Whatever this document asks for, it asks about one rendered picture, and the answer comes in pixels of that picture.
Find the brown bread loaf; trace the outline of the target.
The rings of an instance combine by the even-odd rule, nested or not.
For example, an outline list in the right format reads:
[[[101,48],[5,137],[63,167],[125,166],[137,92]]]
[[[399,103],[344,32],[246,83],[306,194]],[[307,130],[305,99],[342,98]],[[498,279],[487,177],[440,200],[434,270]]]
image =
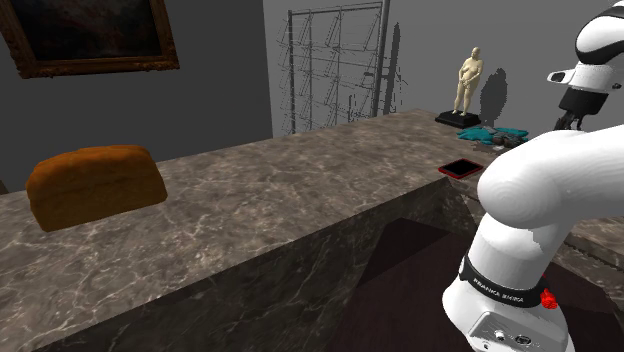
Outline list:
[[[81,148],[39,162],[26,184],[30,209],[45,232],[165,201],[163,178],[138,145]]]

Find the red tablet with black screen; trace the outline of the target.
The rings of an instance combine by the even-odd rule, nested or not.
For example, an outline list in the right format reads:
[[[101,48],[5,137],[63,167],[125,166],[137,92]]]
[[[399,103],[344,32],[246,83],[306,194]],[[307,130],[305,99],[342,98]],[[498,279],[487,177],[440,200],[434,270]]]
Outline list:
[[[454,179],[463,179],[479,172],[484,166],[474,161],[460,158],[438,168],[438,171]]]

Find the gold framed dark painting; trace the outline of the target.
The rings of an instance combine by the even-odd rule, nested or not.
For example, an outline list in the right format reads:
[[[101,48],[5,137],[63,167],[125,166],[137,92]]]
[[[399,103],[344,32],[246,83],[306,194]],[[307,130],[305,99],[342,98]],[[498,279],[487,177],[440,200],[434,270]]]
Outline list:
[[[0,34],[23,79],[180,67],[164,0],[0,0]]]

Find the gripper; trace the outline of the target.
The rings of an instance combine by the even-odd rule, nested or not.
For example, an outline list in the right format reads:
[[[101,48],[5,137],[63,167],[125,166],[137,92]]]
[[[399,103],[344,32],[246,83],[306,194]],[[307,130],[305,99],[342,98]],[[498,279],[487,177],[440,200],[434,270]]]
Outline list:
[[[559,107],[566,112],[557,120],[554,129],[571,130],[572,124],[575,124],[580,131],[584,116],[596,115],[607,98],[607,93],[568,88],[559,103]]]

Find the beige human figure statue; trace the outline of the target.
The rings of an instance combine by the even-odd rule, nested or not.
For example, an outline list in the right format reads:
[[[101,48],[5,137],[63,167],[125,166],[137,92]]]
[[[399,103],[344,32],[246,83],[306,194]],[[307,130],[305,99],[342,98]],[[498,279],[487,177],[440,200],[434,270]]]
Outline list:
[[[480,58],[480,48],[474,47],[471,55],[458,72],[458,85],[453,109],[440,113],[435,121],[460,129],[477,126],[481,120],[477,114],[469,112],[483,72],[484,62]]]

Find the teal crumpled cloth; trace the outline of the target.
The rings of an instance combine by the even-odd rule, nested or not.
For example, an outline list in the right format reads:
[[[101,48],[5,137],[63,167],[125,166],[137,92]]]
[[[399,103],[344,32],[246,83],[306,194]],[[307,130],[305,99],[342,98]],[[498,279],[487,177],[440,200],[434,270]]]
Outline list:
[[[474,126],[457,132],[463,140],[479,141],[484,145],[515,148],[528,141],[528,132],[513,128],[494,128],[490,126]]]

